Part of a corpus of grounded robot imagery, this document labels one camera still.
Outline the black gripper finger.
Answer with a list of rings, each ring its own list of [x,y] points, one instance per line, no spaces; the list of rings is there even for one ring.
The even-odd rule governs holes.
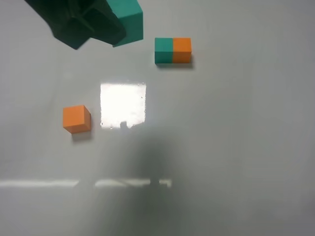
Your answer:
[[[77,50],[94,38],[115,45],[126,29],[105,0],[27,0],[53,36]]]

